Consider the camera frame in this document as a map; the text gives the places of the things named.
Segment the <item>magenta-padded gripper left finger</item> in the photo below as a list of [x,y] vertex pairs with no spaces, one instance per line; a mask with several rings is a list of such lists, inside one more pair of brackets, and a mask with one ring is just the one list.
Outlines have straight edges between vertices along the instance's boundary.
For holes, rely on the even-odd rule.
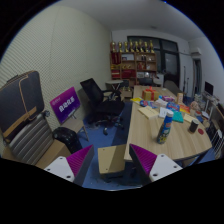
[[94,146],[89,145],[68,157],[59,156],[45,171],[82,186],[93,156]]

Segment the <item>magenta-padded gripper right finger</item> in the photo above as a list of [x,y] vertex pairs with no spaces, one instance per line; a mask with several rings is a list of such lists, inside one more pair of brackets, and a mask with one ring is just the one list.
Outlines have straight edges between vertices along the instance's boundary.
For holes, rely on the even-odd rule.
[[129,145],[129,154],[136,166],[143,186],[182,169],[167,155],[156,155],[134,144]]

